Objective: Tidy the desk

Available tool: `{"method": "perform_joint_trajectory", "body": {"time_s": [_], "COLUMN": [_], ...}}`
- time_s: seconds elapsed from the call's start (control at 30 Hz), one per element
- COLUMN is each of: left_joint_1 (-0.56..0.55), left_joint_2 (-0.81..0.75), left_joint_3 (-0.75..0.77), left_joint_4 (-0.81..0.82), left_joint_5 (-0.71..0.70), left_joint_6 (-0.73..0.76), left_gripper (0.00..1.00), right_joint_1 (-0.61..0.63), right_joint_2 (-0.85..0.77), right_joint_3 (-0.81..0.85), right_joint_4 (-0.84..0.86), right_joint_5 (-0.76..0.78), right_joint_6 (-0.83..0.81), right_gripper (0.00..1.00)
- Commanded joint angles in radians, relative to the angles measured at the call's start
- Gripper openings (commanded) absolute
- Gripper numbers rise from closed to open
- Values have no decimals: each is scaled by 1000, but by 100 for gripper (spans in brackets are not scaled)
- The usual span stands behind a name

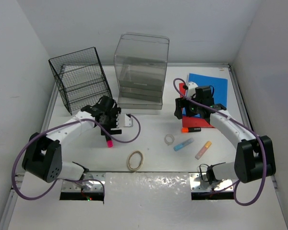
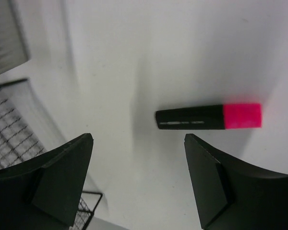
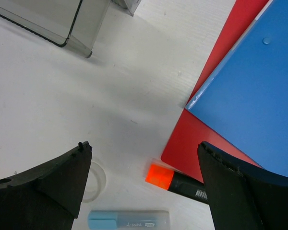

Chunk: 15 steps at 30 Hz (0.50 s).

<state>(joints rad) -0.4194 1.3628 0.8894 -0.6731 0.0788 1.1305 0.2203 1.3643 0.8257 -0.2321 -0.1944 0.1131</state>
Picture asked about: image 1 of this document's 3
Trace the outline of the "pink black highlighter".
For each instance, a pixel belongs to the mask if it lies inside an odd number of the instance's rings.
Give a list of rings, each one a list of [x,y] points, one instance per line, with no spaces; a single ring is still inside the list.
[[[105,136],[106,142],[107,142],[107,147],[112,148],[113,147],[113,141],[112,138],[109,136]]]

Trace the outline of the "orange black highlighter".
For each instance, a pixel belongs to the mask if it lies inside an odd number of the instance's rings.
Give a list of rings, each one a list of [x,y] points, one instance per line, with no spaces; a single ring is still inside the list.
[[[201,132],[200,127],[183,127],[181,129],[182,133],[193,133],[193,132]]]

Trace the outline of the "beige masking tape roll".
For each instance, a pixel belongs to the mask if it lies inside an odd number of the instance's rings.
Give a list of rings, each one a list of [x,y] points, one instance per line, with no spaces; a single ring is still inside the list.
[[[136,150],[132,152],[127,158],[127,167],[130,172],[136,172],[141,169],[144,162],[144,155]]]

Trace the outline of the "blue glue stick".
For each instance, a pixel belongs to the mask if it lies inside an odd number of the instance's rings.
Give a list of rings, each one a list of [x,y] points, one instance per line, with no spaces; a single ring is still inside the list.
[[[183,149],[184,147],[192,144],[194,142],[194,138],[189,138],[186,141],[181,142],[180,144],[173,147],[174,151],[179,151]]]

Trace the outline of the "clear plastic drawer organizer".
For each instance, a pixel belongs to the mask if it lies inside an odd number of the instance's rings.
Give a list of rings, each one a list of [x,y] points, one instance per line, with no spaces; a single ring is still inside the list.
[[[124,109],[160,110],[168,65],[169,38],[122,34],[114,54],[118,104]]]

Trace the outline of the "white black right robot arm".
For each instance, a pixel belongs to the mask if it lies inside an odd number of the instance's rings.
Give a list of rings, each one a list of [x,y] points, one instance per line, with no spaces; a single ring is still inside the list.
[[[272,140],[258,136],[234,120],[226,107],[216,104],[210,87],[196,87],[189,98],[180,96],[175,100],[174,115],[177,119],[200,115],[202,119],[218,129],[235,147],[235,160],[207,167],[207,182],[212,184],[225,179],[238,179],[242,183],[252,182],[276,173]]]

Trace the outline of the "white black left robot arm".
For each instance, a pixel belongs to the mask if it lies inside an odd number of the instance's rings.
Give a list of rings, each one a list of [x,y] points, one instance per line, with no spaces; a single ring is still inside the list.
[[[86,105],[68,122],[46,133],[33,134],[25,151],[22,167],[47,183],[57,179],[79,181],[87,170],[75,162],[63,162],[62,150],[84,132],[101,125],[109,148],[112,135],[121,134],[117,119],[121,113],[116,101],[102,96],[95,105]]]

